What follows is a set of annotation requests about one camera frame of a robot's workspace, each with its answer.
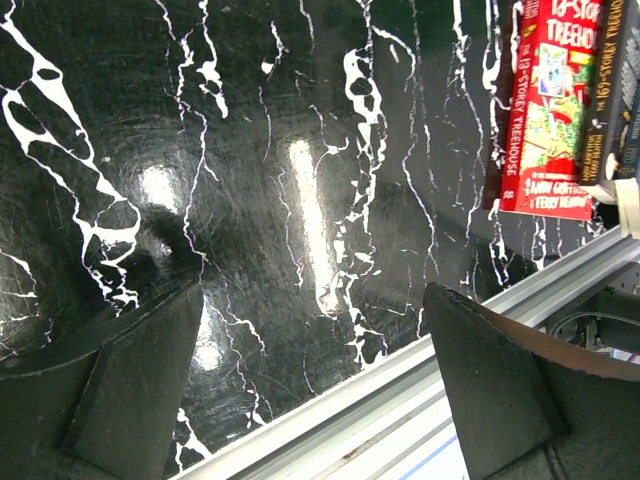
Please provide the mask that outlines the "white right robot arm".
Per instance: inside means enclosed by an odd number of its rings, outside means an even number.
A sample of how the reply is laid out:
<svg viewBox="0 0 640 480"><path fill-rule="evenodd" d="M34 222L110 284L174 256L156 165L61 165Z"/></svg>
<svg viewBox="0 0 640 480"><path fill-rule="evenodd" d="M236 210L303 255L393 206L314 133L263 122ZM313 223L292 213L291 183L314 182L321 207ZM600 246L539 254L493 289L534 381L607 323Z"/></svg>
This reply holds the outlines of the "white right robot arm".
<svg viewBox="0 0 640 480"><path fill-rule="evenodd" d="M601 187L598 198L606 204L616 204L622 237L639 239L639 179L614 180L610 188Z"/></svg>

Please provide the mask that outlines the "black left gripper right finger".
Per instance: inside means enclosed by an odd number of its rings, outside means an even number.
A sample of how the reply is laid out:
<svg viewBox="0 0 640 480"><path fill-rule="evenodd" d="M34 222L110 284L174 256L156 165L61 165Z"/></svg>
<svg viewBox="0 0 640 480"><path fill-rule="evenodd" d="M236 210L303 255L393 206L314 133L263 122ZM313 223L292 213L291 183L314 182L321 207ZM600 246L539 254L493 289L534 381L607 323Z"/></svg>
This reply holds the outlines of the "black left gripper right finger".
<svg viewBox="0 0 640 480"><path fill-rule="evenodd" d="M472 479L636 479L639 368L437 283L424 317Z"/></svg>

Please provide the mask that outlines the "black paperback book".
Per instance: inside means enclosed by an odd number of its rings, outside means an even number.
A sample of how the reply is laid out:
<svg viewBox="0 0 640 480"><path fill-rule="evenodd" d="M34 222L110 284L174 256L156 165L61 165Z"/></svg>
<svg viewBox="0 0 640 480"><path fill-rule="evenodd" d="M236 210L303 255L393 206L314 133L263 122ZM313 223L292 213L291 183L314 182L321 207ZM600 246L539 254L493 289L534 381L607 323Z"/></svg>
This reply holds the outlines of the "black paperback book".
<svg viewBox="0 0 640 480"><path fill-rule="evenodd" d="M585 122L579 186L616 202L614 176L639 81L639 3L610 1L598 37L592 101Z"/></svg>

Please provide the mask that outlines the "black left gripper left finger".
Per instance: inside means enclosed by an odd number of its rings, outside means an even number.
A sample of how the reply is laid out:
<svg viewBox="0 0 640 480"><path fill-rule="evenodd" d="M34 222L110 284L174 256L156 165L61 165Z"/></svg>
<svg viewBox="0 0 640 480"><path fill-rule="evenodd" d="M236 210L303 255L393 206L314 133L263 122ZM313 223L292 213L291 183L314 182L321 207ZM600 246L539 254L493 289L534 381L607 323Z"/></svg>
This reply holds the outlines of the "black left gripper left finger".
<svg viewBox="0 0 640 480"><path fill-rule="evenodd" d="M188 282L2 361L2 478L161 478L203 307Z"/></svg>

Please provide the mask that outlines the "red treehouse book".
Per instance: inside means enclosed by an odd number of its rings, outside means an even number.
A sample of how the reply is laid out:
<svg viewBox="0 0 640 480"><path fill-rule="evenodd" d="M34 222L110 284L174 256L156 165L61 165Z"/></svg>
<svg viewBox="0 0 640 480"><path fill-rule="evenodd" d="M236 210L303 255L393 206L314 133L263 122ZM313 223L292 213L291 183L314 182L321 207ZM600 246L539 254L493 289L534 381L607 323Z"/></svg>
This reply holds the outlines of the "red treehouse book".
<svg viewBox="0 0 640 480"><path fill-rule="evenodd" d="M578 160L604 8L602 1L525 2L512 63L501 211L591 219Z"/></svg>

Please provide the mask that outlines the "aluminium mounting rail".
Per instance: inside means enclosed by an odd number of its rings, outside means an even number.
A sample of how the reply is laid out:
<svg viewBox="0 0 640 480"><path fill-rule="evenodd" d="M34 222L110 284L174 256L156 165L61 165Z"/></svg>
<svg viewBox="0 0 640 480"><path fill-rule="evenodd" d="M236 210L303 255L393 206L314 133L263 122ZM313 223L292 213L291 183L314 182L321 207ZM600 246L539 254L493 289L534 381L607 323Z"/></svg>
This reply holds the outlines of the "aluminium mounting rail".
<svg viewBox="0 0 640 480"><path fill-rule="evenodd" d="M612 229L485 301L538 326L639 261ZM182 479L464 479L429 337L385 358L186 471Z"/></svg>

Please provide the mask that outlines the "black marbled table mat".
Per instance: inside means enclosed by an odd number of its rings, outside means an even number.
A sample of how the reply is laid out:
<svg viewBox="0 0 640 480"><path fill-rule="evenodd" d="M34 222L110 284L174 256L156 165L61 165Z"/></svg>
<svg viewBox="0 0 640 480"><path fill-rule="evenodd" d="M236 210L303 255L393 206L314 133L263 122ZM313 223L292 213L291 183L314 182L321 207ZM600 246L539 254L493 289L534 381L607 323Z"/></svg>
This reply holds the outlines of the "black marbled table mat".
<svg viewBox="0 0 640 480"><path fill-rule="evenodd" d="M163 476L599 236L483 205L510 1L5 1L1 359L195 280Z"/></svg>

